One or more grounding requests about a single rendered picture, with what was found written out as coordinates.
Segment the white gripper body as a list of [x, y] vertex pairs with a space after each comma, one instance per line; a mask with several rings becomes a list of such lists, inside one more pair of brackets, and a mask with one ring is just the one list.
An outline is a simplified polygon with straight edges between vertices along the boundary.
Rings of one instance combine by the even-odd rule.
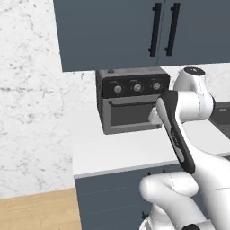
[[161, 121], [161, 119], [157, 113], [156, 107], [154, 107], [151, 110], [149, 117], [148, 117], [148, 120], [152, 125], [162, 125], [163, 124], [163, 122]]

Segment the toaster oven glass door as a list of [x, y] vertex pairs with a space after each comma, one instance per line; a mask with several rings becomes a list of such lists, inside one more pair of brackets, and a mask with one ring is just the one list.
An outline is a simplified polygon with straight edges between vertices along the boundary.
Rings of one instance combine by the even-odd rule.
[[108, 104], [108, 101], [154, 102], [156, 99], [157, 95], [103, 99], [102, 106], [98, 107], [103, 132], [109, 135], [161, 128], [162, 125], [152, 125], [148, 120], [154, 108], [150, 104], [123, 107], [111, 107]]

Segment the grey toaster oven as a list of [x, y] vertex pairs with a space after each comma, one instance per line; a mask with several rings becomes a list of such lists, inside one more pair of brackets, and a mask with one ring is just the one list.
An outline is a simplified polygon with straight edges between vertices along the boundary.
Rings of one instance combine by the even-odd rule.
[[161, 67], [97, 70], [97, 109], [106, 135], [158, 129], [148, 117], [170, 76]]

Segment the dark grey sink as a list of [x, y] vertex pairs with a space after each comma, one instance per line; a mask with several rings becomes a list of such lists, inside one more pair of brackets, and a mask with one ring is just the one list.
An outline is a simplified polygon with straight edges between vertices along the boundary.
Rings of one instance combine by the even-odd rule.
[[217, 102], [209, 121], [230, 139], [230, 102]]

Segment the slate blue drawer front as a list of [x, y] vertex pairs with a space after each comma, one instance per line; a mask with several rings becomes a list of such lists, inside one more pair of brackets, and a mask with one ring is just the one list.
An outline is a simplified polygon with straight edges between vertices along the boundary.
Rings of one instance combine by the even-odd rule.
[[149, 214], [151, 210], [138, 189], [76, 194], [82, 230], [138, 230], [144, 220], [142, 211]]
[[162, 173], [163, 169], [168, 173], [181, 171], [181, 167], [178, 164], [169, 164], [134, 171], [116, 172], [75, 179], [76, 191], [79, 195], [83, 195], [123, 188], [137, 188], [140, 180], [148, 176], [148, 172], [158, 174]]

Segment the slate blue wall cupboard door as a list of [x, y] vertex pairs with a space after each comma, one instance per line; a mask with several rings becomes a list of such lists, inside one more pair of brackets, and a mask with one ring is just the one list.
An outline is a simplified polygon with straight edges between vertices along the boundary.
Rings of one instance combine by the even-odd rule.
[[[180, 3], [170, 57], [168, 44], [174, 3]], [[178, 66], [230, 62], [230, 0], [165, 0], [157, 64]]]
[[53, 0], [64, 72], [155, 66], [149, 55], [156, 3], [164, 0]]

